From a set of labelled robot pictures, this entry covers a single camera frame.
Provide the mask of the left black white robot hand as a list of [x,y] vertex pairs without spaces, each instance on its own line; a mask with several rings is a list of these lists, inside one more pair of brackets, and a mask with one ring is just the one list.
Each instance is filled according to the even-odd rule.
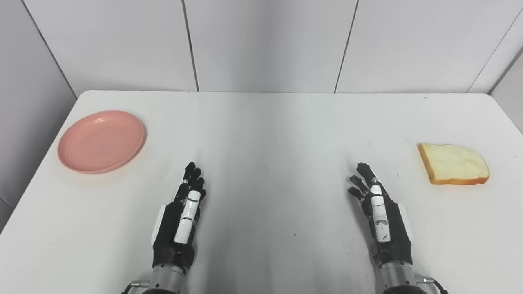
[[207,195],[202,170],[194,162],[184,169],[182,182],[172,202],[165,205],[153,248],[153,267],[168,265],[186,274],[194,264],[194,237],[201,216],[201,202]]

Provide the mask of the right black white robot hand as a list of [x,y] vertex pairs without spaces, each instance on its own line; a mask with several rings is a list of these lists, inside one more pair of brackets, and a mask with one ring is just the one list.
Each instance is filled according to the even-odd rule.
[[393,201],[371,167],[360,162],[358,175],[349,180],[348,188],[368,221],[371,232],[371,257],[379,268],[387,263],[413,264],[412,243],[400,212],[398,203]]

